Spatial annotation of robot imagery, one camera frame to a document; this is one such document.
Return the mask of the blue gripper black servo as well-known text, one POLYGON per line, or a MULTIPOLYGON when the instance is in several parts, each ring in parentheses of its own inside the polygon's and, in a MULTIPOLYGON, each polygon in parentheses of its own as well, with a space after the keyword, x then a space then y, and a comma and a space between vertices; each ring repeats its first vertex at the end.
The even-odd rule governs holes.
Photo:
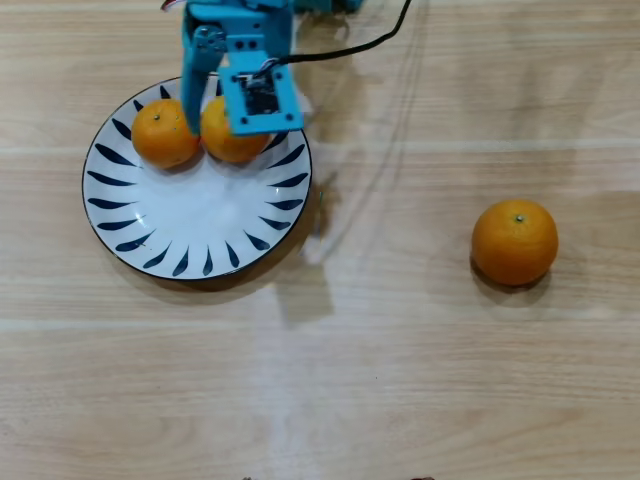
POLYGON ((268 58, 291 52, 292 1, 187 1, 183 10, 181 103, 191 132, 200 135, 209 76, 227 51, 226 37, 261 35, 268 58))

